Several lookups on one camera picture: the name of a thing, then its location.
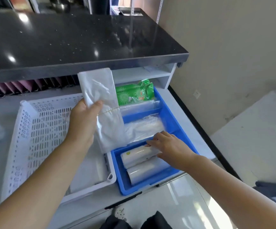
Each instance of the hand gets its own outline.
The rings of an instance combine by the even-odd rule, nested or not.
[[[93,135],[97,125],[97,115],[103,102],[95,102],[88,108],[84,99],[71,110],[69,129],[64,141],[74,143],[78,148],[88,150],[93,143]]]
[[[148,140],[147,143],[161,151],[157,157],[182,171],[198,156],[182,140],[165,131],[156,133],[153,140]]]

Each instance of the black pants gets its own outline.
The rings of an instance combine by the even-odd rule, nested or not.
[[[100,229],[132,229],[132,227],[124,220],[117,219],[115,216],[109,216]],[[157,211],[156,214],[149,217],[141,229],[172,229],[167,223],[163,215]]]

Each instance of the white plastic basket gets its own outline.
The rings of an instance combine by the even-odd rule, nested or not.
[[[20,103],[4,174],[1,202],[10,196],[63,142],[67,133],[66,118],[82,98],[82,94],[73,94]],[[86,188],[72,193],[69,187],[61,203],[82,198],[116,182],[111,153],[103,155],[96,141],[90,150],[84,160],[85,163],[83,162],[81,166],[87,162],[89,166],[86,168],[93,169],[92,172],[82,172],[82,167],[79,169],[82,174],[92,174],[92,177],[86,177]],[[82,186],[85,176],[80,178],[78,175],[80,174],[77,173],[76,178],[80,179]]]

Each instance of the electrical outlet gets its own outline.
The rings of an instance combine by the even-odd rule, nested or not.
[[[193,96],[195,96],[196,99],[198,99],[200,95],[201,94],[197,90],[195,90],[195,92],[193,93]]]

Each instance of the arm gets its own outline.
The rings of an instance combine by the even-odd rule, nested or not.
[[[41,166],[2,204],[0,228],[46,228],[93,143],[102,102],[81,100],[70,114],[67,136]]]
[[[147,141],[162,153],[158,157],[194,178],[221,206],[239,229],[276,228],[276,203],[197,155],[174,135],[157,133]]]

